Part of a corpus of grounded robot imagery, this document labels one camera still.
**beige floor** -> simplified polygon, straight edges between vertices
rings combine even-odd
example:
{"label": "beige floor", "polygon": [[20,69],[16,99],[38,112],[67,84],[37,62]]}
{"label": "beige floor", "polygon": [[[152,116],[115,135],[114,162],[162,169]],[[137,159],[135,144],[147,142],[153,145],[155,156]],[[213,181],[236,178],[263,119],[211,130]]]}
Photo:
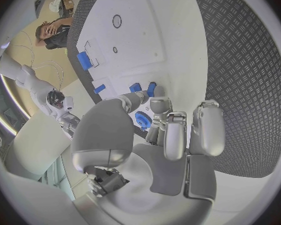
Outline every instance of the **beige floor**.
{"label": "beige floor", "polygon": [[[32,49],[34,52],[33,67],[37,68],[46,64],[52,64],[52,62],[45,62],[51,60],[58,63],[63,68],[63,72],[64,72],[64,79],[61,86],[61,89],[63,89],[67,85],[71,84],[73,81],[78,79],[68,59],[68,56],[66,54],[66,49],[58,48],[58,49],[48,50],[45,47],[36,47],[34,45],[36,28],[39,25],[41,25],[43,21],[52,22],[57,18],[59,18],[58,13],[54,13],[49,9],[49,4],[52,1],[53,0],[45,1],[38,19],[32,22],[31,24],[29,24],[27,27],[25,27],[23,31],[30,36],[32,41]],[[78,1],[79,0],[73,0],[74,8],[76,8]],[[23,32],[18,33],[11,41],[11,44],[23,45],[29,48],[31,47],[29,39]],[[10,57],[16,60],[17,62],[19,62],[20,64],[26,64],[30,66],[31,52],[29,51],[29,49],[25,47],[12,46],[12,45],[9,45],[9,47],[6,49],[6,52],[10,55]],[[58,68],[58,70],[61,78],[62,71],[60,68]],[[43,68],[36,69],[35,72],[36,72],[36,76],[39,79],[47,81],[51,83],[53,86],[55,86],[56,88],[59,88],[59,78],[55,68],[53,68],[52,66],[46,66]],[[29,92],[25,89],[18,87],[13,80],[7,79],[7,82],[17,101],[25,109],[25,111],[27,111],[27,113],[30,116],[32,116],[38,110],[38,107],[33,103]]]}

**light strip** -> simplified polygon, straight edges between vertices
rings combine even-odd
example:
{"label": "light strip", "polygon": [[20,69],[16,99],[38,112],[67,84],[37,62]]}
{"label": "light strip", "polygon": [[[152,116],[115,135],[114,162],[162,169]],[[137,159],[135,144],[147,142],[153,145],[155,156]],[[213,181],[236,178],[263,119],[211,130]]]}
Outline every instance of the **light strip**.
{"label": "light strip", "polygon": [[11,99],[13,100],[13,102],[15,103],[15,105],[16,105],[16,106],[18,107],[18,109],[20,109],[20,111],[26,116],[26,118],[30,119],[31,116],[29,116],[29,114],[28,114],[27,112],[25,112],[25,110],[24,110],[24,109],[21,107],[21,105],[18,103],[18,101],[16,100],[16,98],[15,98],[15,96],[13,95],[12,91],[10,90],[10,88],[9,88],[7,82],[6,82],[5,77],[4,77],[2,74],[0,74],[0,77],[1,77],[1,79],[2,79],[2,82],[3,82],[3,84],[4,84],[5,88],[6,88],[6,90],[7,90],[8,94],[9,94],[9,96],[11,97]]}
{"label": "light strip", "polygon": [[6,128],[14,136],[17,135],[17,132],[11,126],[9,126],[9,124],[7,124],[1,117],[0,117],[0,124],[2,124],[2,126]]}

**man's hand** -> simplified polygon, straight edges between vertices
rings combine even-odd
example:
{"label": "man's hand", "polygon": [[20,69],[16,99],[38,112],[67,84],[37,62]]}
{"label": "man's hand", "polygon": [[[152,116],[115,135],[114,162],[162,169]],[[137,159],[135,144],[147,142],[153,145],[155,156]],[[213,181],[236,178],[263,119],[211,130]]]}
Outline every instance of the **man's hand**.
{"label": "man's hand", "polygon": [[57,33],[57,29],[62,25],[60,22],[61,20],[57,20],[55,22],[52,22],[48,28],[47,28],[47,33],[49,35],[55,35]]}

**man's hair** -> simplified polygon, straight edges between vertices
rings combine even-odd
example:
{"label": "man's hair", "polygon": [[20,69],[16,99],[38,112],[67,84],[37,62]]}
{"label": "man's hair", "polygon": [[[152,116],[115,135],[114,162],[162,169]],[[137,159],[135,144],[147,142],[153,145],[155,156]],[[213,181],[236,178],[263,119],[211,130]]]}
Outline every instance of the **man's hair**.
{"label": "man's hair", "polygon": [[38,26],[37,27],[37,29],[36,29],[36,31],[35,31],[35,36],[36,36],[36,38],[37,39],[41,39],[41,33],[42,33],[42,27],[43,27],[44,25],[40,25],[40,26]]}

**blue block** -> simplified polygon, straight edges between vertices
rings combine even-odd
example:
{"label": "blue block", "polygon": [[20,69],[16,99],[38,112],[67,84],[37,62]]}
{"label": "blue block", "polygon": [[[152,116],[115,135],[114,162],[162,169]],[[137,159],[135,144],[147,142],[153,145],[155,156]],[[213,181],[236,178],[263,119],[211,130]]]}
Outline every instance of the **blue block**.
{"label": "blue block", "polygon": [[81,63],[81,66],[83,67],[84,71],[90,69],[93,66],[89,59],[89,56],[87,55],[87,53],[85,51],[80,52],[77,55],[77,58],[78,58],[79,62]]}
{"label": "blue block", "polygon": [[142,90],[141,85],[139,83],[135,83],[129,87],[130,92],[135,93],[135,92],[140,92]]}
{"label": "blue block", "polygon": [[155,87],[156,87],[156,83],[155,82],[150,82],[148,90],[147,90],[148,96],[150,98],[154,97],[154,89],[155,89]]}
{"label": "blue block", "polygon": [[105,87],[104,84],[102,84],[101,86],[98,86],[97,88],[95,88],[95,89],[93,90],[93,92],[94,92],[95,94],[98,94],[99,92],[101,92],[101,91],[104,90],[104,89],[106,89],[106,87]]}

